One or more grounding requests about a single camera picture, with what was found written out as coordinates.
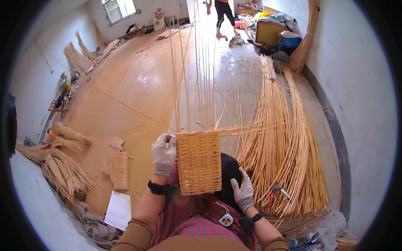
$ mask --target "plastic bag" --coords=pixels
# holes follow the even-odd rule
[[[341,212],[332,212],[332,216],[343,228],[346,228],[346,218]],[[316,229],[318,233],[318,241],[324,244],[325,251],[334,251],[338,243],[334,240],[336,236],[341,236],[345,233],[330,215],[326,215]]]

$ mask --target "woven basket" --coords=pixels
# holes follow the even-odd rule
[[[195,195],[222,190],[219,133],[178,133],[176,137],[181,194]]]

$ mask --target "white wall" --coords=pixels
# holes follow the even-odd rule
[[[85,237],[81,222],[20,152],[10,159],[15,190],[27,218],[49,250],[102,250]]]
[[[153,15],[158,8],[164,10],[166,17],[174,15],[178,16],[180,19],[189,16],[186,0],[133,0],[133,2],[136,9],[141,9],[141,14],[132,15],[109,27],[109,21],[106,18],[100,0],[90,0],[88,5],[91,15],[105,42],[110,42],[125,35],[128,27],[132,24],[136,24],[136,27],[141,27],[144,24],[149,24],[149,22],[154,21]]]
[[[265,6],[308,22],[307,0],[265,0]],[[396,98],[384,51],[351,0],[321,0],[307,66],[339,120],[351,168],[349,231],[363,236],[388,188],[396,153]]]
[[[43,29],[37,27],[44,25],[41,16],[33,25],[35,31],[41,31],[36,36],[27,36],[30,44],[22,48],[12,78],[12,94],[16,98],[18,119],[17,139],[23,141],[25,136],[35,143],[40,140],[43,127],[50,114],[48,108],[59,90],[58,80],[63,71],[69,71],[64,47],[73,42],[76,49],[78,40],[75,32],[79,31],[86,47],[95,51],[97,45],[96,34],[92,17],[87,5],[78,7],[70,14],[53,22],[53,25]]]

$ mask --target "white work glove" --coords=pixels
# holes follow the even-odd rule
[[[234,192],[234,200],[243,211],[243,214],[245,214],[249,207],[254,206],[252,203],[252,196],[254,192],[252,190],[250,177],[241,167],[239,167],[239,171],[242,174],[242,188],[239,188],[239,184],[235,179],[231,179],[230,183],[232,184]]]
[[[176,136],[164,133],[151,145],[152,163],[155,165],[154,174],[169,177],[176,159],[176,141]]]

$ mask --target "concrete floor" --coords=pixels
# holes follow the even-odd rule
[[[122,138],[125,141],[123,150],[134,157],[127,161],[129,186],[144,191],[153,173],[150,146],[160,134],[185,132],[189,128],[191,131],[210,129],[221,115],[218,128],[250,121],[258,98],[258,87],[261,87],[261,71],[254,46],[246,43],[229,47],[225,39],[215,39],[216,13],[212,10],[210,16],[202,15],[201,21],[195,26],[180,31],[183,51],[187,43],[189,45],[184,63],[179,49],[180,34],[172,36],[176,51],[176,63],[172,64],[170,39],[154,41],[162,30],[128,41],[93,72],[81,78],[79,90],[63,123],[93,140],[88,153],[77,161],[94,176],[96,187],[88,193],[86,203],[95,214],[104,214],[113,190],[110,178],[101,172],[106,147],[113,137]],[[227,20],[222,25],[222,33],[229,39],[233,36]],[[245,40],[248,38],[243,30],[240,33]],[[186,81],[181,78],[183,65]],[[176,76],[175,82],[172,81],[173,73]],[[283,84],[290,103],[285,79],[279,75],[277,78]],[[336,209],[338,172],[332,151],[333,141],[326,134],[328,122],[323,119],[323,111],[308,82],[302,76],[295,75],[294,78],[316,134],[331,208]],[[174,84],[180,86],[180,83],[180,125],[176,125]],[[130,108],[92,86],[100,88]],[[198,94],[204,102],[198,101]],[[222,138],[221,150],[234,155],[230,137]],[[129,190],[126,194],[132,195],[132,192]],[[136,203],[131,196],[132,208]],[[286,221],[283,229],[294,228],[301,220]]]

